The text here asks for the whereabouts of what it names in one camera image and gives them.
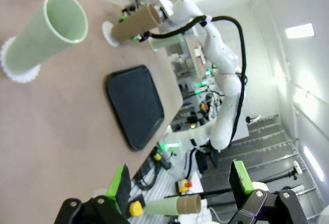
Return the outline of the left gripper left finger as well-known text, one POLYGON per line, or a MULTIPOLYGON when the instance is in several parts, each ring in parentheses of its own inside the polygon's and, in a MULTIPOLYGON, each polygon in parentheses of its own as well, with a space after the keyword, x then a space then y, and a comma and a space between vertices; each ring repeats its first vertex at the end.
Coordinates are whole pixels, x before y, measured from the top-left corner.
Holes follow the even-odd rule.
POLYGON ((87 202, 77 198, 66 199, 55 223, 129 223, 125 216, 131 191, 127 165, 117 167, 109 188, 104 194, 87 202))

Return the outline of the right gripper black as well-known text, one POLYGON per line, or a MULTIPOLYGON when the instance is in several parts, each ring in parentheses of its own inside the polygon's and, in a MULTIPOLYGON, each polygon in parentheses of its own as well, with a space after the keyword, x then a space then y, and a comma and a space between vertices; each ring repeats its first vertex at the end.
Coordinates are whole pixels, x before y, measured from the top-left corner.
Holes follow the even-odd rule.
MULTIPOLYGON (((125 7, 122 10, 122 17, 119 19, 118 22, 120 22, 120 23, 123 22, 129 16, 131 16, 135 11, 136 11, 136 6, 127 6, 127 7, 125 7)), ((172 6, 171 5, 160 4, 157 7, 157 11, 158 11, 159 16, 160 16, 161 21, 162 21, 161 26, 163 28, 170 28, 171 24, 170 24, 169 16, 172 15, 172 6)), ((143 42, 151 36, 152 36, 152 33, 147 31, 147 32, 144 32, 142 34, 138 34, 138 35, 132 37, 130 40, 131 41, 143 42)))

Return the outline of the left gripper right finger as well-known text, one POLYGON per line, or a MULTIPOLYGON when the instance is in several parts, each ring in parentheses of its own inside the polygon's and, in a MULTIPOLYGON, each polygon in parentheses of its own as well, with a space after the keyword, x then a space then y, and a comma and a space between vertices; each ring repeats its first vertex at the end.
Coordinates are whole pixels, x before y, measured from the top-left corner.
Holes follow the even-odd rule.
POLYGON ((242 161, 232 162, 229 182, 237 206, 229 223, 307 223, 294 191, 273 194, 254 187, 242 161))

